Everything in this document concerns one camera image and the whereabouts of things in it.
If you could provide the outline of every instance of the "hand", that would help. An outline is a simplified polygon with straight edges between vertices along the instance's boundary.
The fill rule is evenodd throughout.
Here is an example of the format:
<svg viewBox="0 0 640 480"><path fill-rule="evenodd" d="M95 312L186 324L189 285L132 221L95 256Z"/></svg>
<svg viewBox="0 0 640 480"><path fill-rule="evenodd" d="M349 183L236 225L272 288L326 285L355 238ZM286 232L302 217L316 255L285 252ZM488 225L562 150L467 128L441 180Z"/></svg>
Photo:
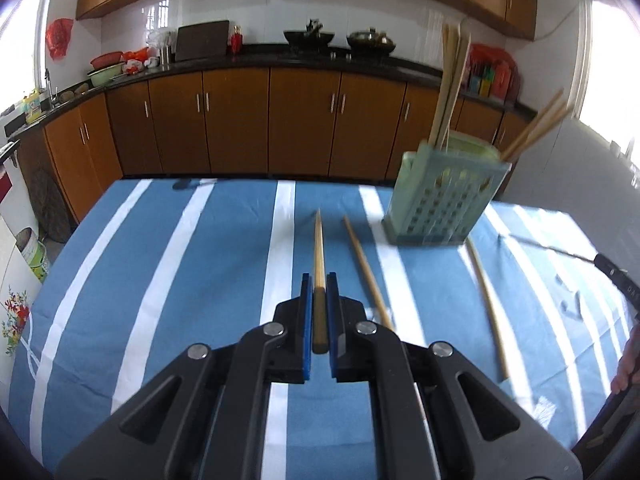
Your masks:
<svg viewBox="0 0 640 480"><path fill-rule="evenodd" d="M634 371L636 366L636 356L634 347L637 347L640 343L640 325L636 325L631 330L629 341L625 344L625 351L622 352L622 357L618 363L618 373L611 381L611 391L617 395L623 390L626 390L629 384L629 375ZM640 384L640 372L636 372L631 378L632 384Z"/></svg>

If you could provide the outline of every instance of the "blue tablecloth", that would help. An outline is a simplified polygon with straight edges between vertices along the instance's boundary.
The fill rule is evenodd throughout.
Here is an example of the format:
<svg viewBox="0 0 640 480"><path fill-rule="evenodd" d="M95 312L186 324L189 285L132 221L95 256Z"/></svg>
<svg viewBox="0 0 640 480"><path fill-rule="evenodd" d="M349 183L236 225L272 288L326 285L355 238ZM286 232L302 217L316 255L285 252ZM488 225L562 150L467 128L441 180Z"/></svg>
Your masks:
<svg viewBox="0 0 640 480"><path fill-rule="evenodd" d="M390 246L380 221L390 189L275 181L116 182L58 257L32 310L8 416L54 470L145 381L193 342L216 348L267 322L313 270L314 215L327 272L369 308L342 224L347 214L398 335L446 340L489 378L500 368L464 247ZM498 309L510 379L500 386L572 446L609 393L632 320L593 266L520 245L513 232L593 256L562 213L492 203L472 232ZM328 357L311 380L272 389L266 479L376 477L366 384L337 384Z"/></svg>

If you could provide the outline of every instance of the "window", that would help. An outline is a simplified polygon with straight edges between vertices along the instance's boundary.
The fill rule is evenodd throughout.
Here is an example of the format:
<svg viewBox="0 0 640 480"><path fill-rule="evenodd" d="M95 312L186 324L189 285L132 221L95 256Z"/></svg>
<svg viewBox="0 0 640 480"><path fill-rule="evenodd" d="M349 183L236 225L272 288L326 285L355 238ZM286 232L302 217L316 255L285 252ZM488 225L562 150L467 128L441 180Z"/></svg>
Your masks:
<svg viewBox="0 0 640 480"><path fill-rule="evenodd" d="M613 0L587 0L586 5L583 98L577 116L625 153L634 139L640 140L640 31ZM640 166L640 147L632 152Z"/></svg>
<svg viewBox="0 0 640 480"><path fill-rule="evenodd" d="M0 111L41 85L35 59L40 48L41 1L21 0L0 25Z"/></svg>

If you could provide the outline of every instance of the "metal screw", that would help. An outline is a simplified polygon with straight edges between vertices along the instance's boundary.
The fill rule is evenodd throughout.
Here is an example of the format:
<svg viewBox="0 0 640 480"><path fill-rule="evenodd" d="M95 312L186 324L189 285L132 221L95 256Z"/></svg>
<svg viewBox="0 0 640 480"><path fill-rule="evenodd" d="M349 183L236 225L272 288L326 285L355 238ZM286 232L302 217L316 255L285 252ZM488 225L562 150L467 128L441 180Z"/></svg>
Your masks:
<svg viewBox="0 0 640 480"><path fill-rule="evenodd" d="M280 324L277 323L275 321L271 321L270 323L267 323L262 331L266 334L266 335L270 335L270 336L277 336L280 335L284 332L284 327Z"/></svg>
<svg viewBox="0 0 640 480"><path fill-rule="evenodd" d="M204 359L208 353L209 353L209 349L200 343L191 345L187 350L187 355L191 359Z"/></svg>
<svg viewBox="0 0 640 480"><path fill-rule="evenodd" d="M359 321L356 323L356 330L362 335L372 335L376 333L378 327L371 321Z"/></svg>
<svg viewBox="0 0 640 480"><path fill-rule="evenodd" d="M453 346L444 341L438 341L433 344L433 353L438 357L450 357L453 354Z"/></svg>

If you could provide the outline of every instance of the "red bottle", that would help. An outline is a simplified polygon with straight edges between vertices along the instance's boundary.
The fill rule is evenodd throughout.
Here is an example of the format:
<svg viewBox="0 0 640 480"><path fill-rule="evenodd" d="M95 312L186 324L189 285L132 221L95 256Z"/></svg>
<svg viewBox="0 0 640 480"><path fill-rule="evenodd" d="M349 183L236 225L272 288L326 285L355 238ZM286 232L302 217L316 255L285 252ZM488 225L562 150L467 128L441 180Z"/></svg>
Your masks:
<svg viewBox="0 0 640 480"><path fill-rule="evenodd" d="M242 50L242 34L240 34L240 27L236 25L234 27L234 33L231 36L231 52L238 54Z"/></svg>

